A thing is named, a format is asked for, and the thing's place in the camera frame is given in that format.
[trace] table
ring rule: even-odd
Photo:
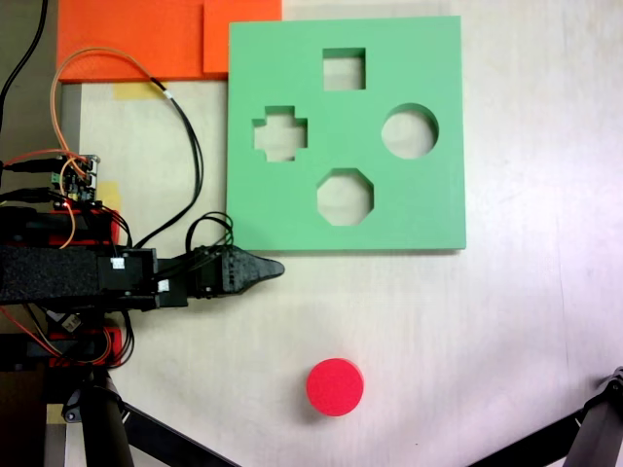
[[[623,356],[623,4],[616,0],[284,0],[285,19],[462,16],[467,249],[271,255],[238,298],[133,312],[123,397],[243,466],[460,466],[580,407]],[[172,83],[205,152],[202,198],[148,246],[182,251],[224,207],[227,86]],[[84,85],[80,152],[103,159],[135,237],[191,193],[183,127],[160,100]],[[209,236],[209,231],[199,235]],[[351,414],[306,402],[342,356]],[[81,465],[81,427],[67,465]]]

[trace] circular hole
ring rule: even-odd
[[[385,146],[402,159],[425,156],[435,147],[438,137],[437,119],[418,104],[403,104],[393,109],[381,131]]]

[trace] square hole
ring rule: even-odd
[[[324,49],[322,51],[324,90],[365,90],[365,49]]]

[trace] shape sorter board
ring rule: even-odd
[[[251,250],[465,247],[460,19],[387,18],[233,23],[230,42],[227,210]],[[356,89],[327,88],[324,61],[355,57]],[[416,111],[435,144],[395,156],[386,120]],[[255,129],[290,114],[307,138],[271,161]],[[335,225],[318,208],[334,177],[350,176],[370,211]],[[357,200],[338,190],[336,202]]]

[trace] wire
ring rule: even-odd
[[[172,97],[170,92],[166,89],[165,85],[163,85],[158,79],[156,79],[143,64],[141,64],[132,55],[127,54],[127,53],[125,53],[123,51],[120,51],[118,49],[113,49],[111,47],[88,47],[88,48],[80,49],[79,51],[71,54],[68,58],[66,58],[60,64],[60,66],[56,70],[55,77],[54,77],[54,79],[52,81],[52,87],[50,89],[50,115],[52,117],[52,125],[54,127],[56,138],[58,139],[58,143],[60,144],[60,146],[63,149],[69,150],[69,145],[67,144],[67,141],[66,141],[64,135],[62,134],[62,131],[60,129],[60,124],[58,123],[58,115],[56,114],[56,88],[58,87],[58,80],[60,79],[60,75],[62,74],[64,69],[69,65],[69,63],[71,63],[77,57],[82,56],[82,55],[87,55],[87,54],[112,54],[112,55],[117,55],[117,56],[120,56],[121,58],[124,58],[124,59],[130,61],[136,67],[138,67],[145,74],[145,76],[147,78],[149,78],[149,80],[152,83],[154,83],[163,92],[165,97],[168,100],[170,100],[171,104],[173,105],[173,107],[175,108],[177,113],[179,114],[184,127],[186,128],[186,132],[188,133],[188,137],[189,137],[190,142],[191,142],[191,148],[193,150],[193,163],[194,163],[194,166],[195,166],[195,189],[193,191],[193,197],[192,197],[190,203],[186,207],[184,207],[179,213],[177,213],[171,219],[166,221],[162,226],[158,227],[153,232],[149,233],[146,237],[141,239],[136,244],[136,248],[141,248],[142,246],[145,245],[145,243],[147,243],[154,236],[156,236],[157,234],[161,233],[162,231],[168,229],[170,226],[172,226],[177,221],[179,221],[195,205],[195,203],[197,202],[197,199],[199,198],[199,195],[200,195],[200,193],[202,191],[202,185],[203,185],[203,171],[204,171],[204,168],[203,168],[202,148],[201,148],[201,145],[199,143],[199,139],[197,138],[197,135],[195,134],[195,130],[193,129],[193,126],[191,125],[190,121],[188,120],[188,117],[186,117],[186,114],[184,113],[184,111],[182,110],[180,105]],[[78,168],[77,164],[75,162],[72,162],[72,163],[74,165],[74,168]]]
[[[50,352],[52,355],[54,355],[55,357],[60,356],[60,354],[58,353],[57,350],[54,350],[53,348],[49,347],[46,343],[44,343],[43,341],[41,341],[39,338],[37,338],[37,336],[35,336],[34,334],[32,334],[27,328],[25,328],[19,321],[17,321],[13,315],[4,307],[0,306],[0,311],[11,321],[13,322],[13,324],[15,324],[16,326],[18,326],[22,331],[24,331],[28,336],[30,336],[32,339],[34,339],[39,345],[41,345],[43,348],[45,348],[46,350],[48,350],[48,352]]]
[[[121,314],[124,316],[124,321],[126,323],[126,341],[119,353],[119,355],[115,358],[110,368],[120,368],[123,367],[131,358],[134,353],[134,331],[132,330],[132,324],[129,319],[129,313],[127,311],[122,311]]]
[[[39,16],[39,25],[37,26],[37,32],[35,33],[35,37],[32,39],[32,43],[30,47],[24,54],[24,56],[19,61],[18,65],[15,67],[13,72],[7,78],[6,83],[2,87],[2,91],[0,91],[0,133],[2,132],[2,121],[4,118],[4,101],[9,93],[9,88],[11,84],[18,76],[21,69],[24,67],[28,59],[32,56],[32,53],[35,52],[37,45],[39,44],[39,40],[41,39],[41,35],[43,34],[44,27],[46,26],[46,16],[48,13],[48,0],[42,0],[41,2],[41,16]]]
[[[31,151],[30,153],[25,153],[20,156],[16,156],[7,162],[4,162],[4,166],[8,167],[9,165],[13,165],[14,163],[23,161],[24,159],[30,159],[30,158],[34,158],[36,156],[41,156],[44,154],[61,154],[64,156],[67,156],[68,154],[70,154],[72,157],[79,159],[83,162],[87,161],[87,158],[85,158],[84,156],[80,156],[79,154],[72,153],[71,151],[65,151],[63,149],[43,149],[41,151]],[[81,174],[81,176],[86,175],[84,170],[82,170],[80,167],[78,167],[78,169],[80,171],[79,173]]]
[[[197,225],[202,221],[212,221],[225,228],[225,233],[210,246],[202,246],[191,251],[193,235]],[[159,281],[176,275],[200,269],[220,257],[228,247],[234,244],[234,221],[224,212],[212,211],[203,214],[197,219],[186,233],[186,253],[175,258],[178,262],[165,269],[159,270],[152,280]]]
[[[67,168],[67,165],[69,165],[70,163],[72,163],[72,160],[68,159],[67,162],[62,167],[62,169],[60,170],[60,180],[58,181],[58,185],[60,186],[60,194],[63,195],[64,197],[66,197],[66,195],[65,195],[65,189],[63,188],[62,185],[65,181],[65,169]],[[76,234],[76,218],[74,217],[74,212],[71,208],[71,202],[66,201],[65,206],[67,207],[67,212],[69,212],[69,217],[71,218],[71,234],[69,235],[69,238],[67,238],[67,241],[65,241],[62,244],[62,246],[58,248],[59,250],[66,248],[67,245],[71,243],[71,240],[74,239],[74,235]]]
[[[39,337],[43,341],[45,341],[45,343],[46,343],[46,345],[48,347],[48,348],[46,348],[46,350],[48,350],[52,354],[55,353],[55,356],[59,357],[61,360],[69,360],[69,361],[72,361],[72,362],[75,362],[75,363],[81,363],[81,364],[89,364],[89,363],[97,364],[97,363],[102,363],[103,361],[105,361],[108,358],[108,356],[110,355],[110,352],[112,351],[112,340],[110,338],[110,333],[108,332],[108,330],[106,328],[103,328],[103,334],[104,334],[104,337],[106,338],[106,348],[105,348],[104,352],[100,356],[98,356],[98,357],[96,357],[96,358],[94,358],[92,360],[77,360],[77,359],[69,357],[67,355],[67,353],[63,353],[60,350],[58,350],[48,340],[48,338],[46,337],[45,333],[43,332],[43,329],[41,328],[41,324],[37,320],[37,317],[35,316],[35,313],[32,310],[32,308],[30,307],[30,305],[24,304],[23,307],[28,312],[28,315],[30,316],[30,319],[32,320],[33,324],[35,325],[35,328],[37,328],[37,332],[39,333]],[[15,324],[17,324],[23,331],[26,331],[25,328],[23,328],[21,326],[21,324],[11,315],[11,313],[9,313],[4,308],[3,308],[3,313],[11,321],[13,321]],[[29,332],[28,332],[28,335],[30,335],[32,338],[34,338],[36,340],[36,338],[32,334],[30,334]]]
[[[69,149],[69,145],[67,144],[67,141],[65,140],[65,137],[60,130],[60,125],[58,124],[58,116],[56,114],[56,88],[58,86],[58,80],[60,78],[60,75],[65,70],[67,65],[69,65],[69,63],[71,63],[77,57],[87,54],[112,54],[120,56],[136,65],[149,79],[153,77],[153,75],[147,70],[147,68],[145,68],[145,66],[143,66],[132,55],[118,49],[113,49],[112,47],[87,47],[74,52],[68,58],[66,58],[56,70],[55,76],[52,80],[52,88],[50,89],[50,114],[52,116],[52,125],[56,133],[56,138],[58,138],[58,143],[60,143],[60,147],[66,150]]]
[[[186,114],[184,113],[180,105],[177,103],[177,101],[172,96],[170,96],[170,93],[168,93],[168,90],[165,88],[165,86],[160,81],[158,81],[156,78],[152,78],[151,80],[169,98],[169,100],[171,101],[171,104],[173,105],[173,107],[179,114],[180,118],[182,119],[182,123],[184,124],[184,127],[186,128],[188,138],[191,142],[191,149],[193,151],[193,163],[195,166],[195,189],[193,191],[193,197],[191,198],[191,201],[188,203],[188,205],[184,207],[180,212],[178,212],[175,216],[173,216],[171,219],[166,221],[160,227],[158,227],[153,232],[149,233],[147,236],[141,239],[138,243],[136,243],[136,248],[142,248],[154,236],[168,229],[173,224],[175,224],[177,221],[179,221],[182,217],[184,217],[186,213],[190,211],[190,209],[197,202],[197,199],[199,198],[202,192],[202,186],[203,186],[203,173],[204,173],[203,152],[202,152],[202,146],[199,142],[199,139],[197,138],[197,134],[195,133],[193,126],[188,120],[188,117],[186,117]]]

